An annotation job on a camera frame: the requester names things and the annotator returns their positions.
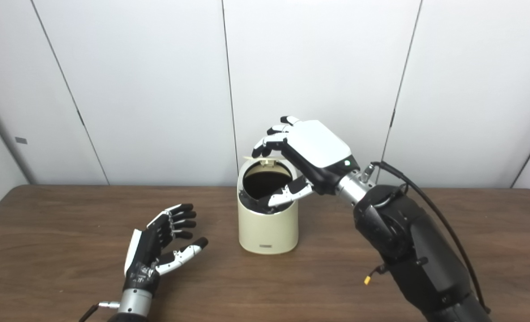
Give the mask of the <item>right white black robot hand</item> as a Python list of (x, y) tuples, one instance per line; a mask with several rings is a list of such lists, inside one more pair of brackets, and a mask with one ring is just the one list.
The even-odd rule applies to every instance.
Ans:
[(337, 195), (339, 182), (360, 169), (349, 145), (318, 120), (281, 117), (253, 147), (252, 157), (267, 157), (279, 151), (300, 177), (258, 200), (259, 206), (275, 208), (316, 192)]

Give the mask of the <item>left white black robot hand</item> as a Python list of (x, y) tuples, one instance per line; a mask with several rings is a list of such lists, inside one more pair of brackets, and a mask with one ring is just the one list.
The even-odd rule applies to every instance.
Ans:
[(123, 291), (137, 289), (155, 295), (162, 275), (181, 267), (209, 243), (201, 237), (190, 245), (165, 253), (174, 240), (191, 240), (187, 228), (196, 227), (196, 212), (191, 203), (162, 210), (143, 230), (134, 229), (124, 261)]

